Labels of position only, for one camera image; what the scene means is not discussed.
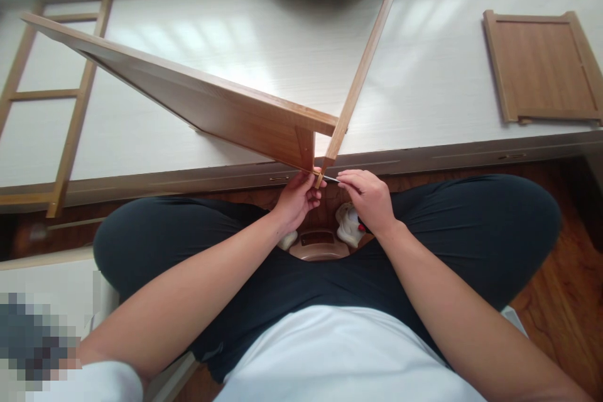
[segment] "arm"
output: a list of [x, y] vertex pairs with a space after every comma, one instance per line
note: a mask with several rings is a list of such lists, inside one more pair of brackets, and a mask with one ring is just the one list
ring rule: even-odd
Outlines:
[[387, 185], [339, 173], [388, 255], [408, 298], [455, 371], [491, 402], [592, 401], [541, 350], [419, 242], [393, 214]]
[[278, 241], [320, 204], [313, 181], [313, 174], [299, 173], [272, 212], [142, 287], [82, 341], [81, 363], [125, 362], [144, 383], [150, 381], [213, 321]]

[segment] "hand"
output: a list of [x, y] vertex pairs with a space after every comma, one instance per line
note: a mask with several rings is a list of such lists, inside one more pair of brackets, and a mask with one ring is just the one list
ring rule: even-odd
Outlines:
[[[314, 170], [320, 171], [320, 168], [315, 167]], [[315, 177], [312, 173], [300, 171], [278, 197], [271, 213], [283, 222], [286, 234], [299, 228], [306, 214], [320, 205], [322, 193], [314, 188]], [[326, 187], [327, 182], [322, 181], [320, 186]]]
[[339, 187], [350, 194], [362, 222], [375, 236], [397, 223], [391, 206], [389, 188], [370, 171], [346, 170], [337, 175]]

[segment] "screwdriver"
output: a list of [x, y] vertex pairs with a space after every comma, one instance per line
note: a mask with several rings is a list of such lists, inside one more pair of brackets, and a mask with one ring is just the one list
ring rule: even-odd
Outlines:
[[339, 182], [337, 179], [335, 179], [335, 178], [330, 178], [329, 176], [323, 176], [322, 178], [323, 178], [323, 179], [326, 179], [326, 180], [332, 180], [333, 182]]

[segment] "wooden floor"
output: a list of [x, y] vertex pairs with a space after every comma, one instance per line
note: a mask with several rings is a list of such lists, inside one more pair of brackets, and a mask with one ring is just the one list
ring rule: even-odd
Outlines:
[[[563, 229], [557, 245], [528, 286], [512, 302], [530, 339], [595, 400], [603, 401], [603, 255], [598, 253], [587, 234], [570, 198], [557, 162], [513, 166], [441, 171], [417, 175], [386, 177], [392, 192], [401, 192], [430, 182], [439, 182], [488, 173], [505, 173], [526, 177], [545, 187], [559, 203]], [[212, 193], [206, 198], [248, 202], [270, 209], [280, 188], [243, 192]], [[348, 201], [346, 193], [334, 184], [325, 189], [325, 202], [312, 211], [300, 230], [314, 227], [335, 229], [334, 212]], [[65, 210], [58, 222], [103, 217], [122, 203], [74, 207]], [[43, 213], [21, 215], [18, 239], [12, 257], [57, 251], [90, 243], [98, 225], [79, 226], [53, 231], [47, 240], [28, 240], [31, 225], [46, 222]], [[221, 386], [213, 382], [204, 366], [182, 389], [178, 402], [212, 401]]]

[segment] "leg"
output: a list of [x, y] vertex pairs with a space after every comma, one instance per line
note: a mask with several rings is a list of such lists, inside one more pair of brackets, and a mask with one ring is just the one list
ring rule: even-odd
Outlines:
[[113, 212], [94, 237], [94, 259], [122, 298], [168, 268], [265, 215], [250, 204], [190, 198], [143, 198]]
[[[127, 298], [266, 212], [253, 205], [189, 198], [133, 201], [103, 222], [94, 239], [94, 257], [107, 281]], [[188, 349], [197, 360], [207, 361], [221, 382], [249, 346], [285, 315], [331, 304], [329, 291], [312, 269], [317, 267], [275, 248]]]
[[[393, 195], [392, 203], [396, 218], [497, 310], [538, 270], [560, 229], [551, 195], [514, 176], [424, 185]], [[399, 318], [437, 350], [377, 240], [345, 265], [362, 279], [365, 302]]]

